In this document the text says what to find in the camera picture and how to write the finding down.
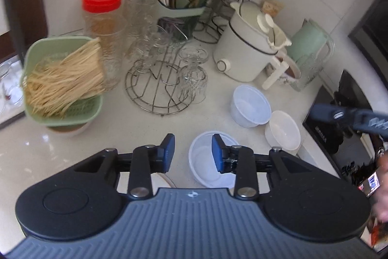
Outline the person's right hand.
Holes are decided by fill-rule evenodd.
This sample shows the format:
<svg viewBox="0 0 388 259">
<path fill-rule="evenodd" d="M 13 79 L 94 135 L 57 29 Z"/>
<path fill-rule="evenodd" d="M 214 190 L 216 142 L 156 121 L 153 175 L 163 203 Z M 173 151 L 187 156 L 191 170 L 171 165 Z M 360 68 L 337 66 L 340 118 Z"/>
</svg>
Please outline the person's right hand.
<svg viewBox="0 0 388 259">
<path fill-rule="evenodd" d="M 379 222 L 387 223 L 388 221 L 388 160 L 387 151 L 378 159 L 379 169 L 378 176 L 380 187 L 373 194 L 374 204 L 373 213 Z"/>
</svg>

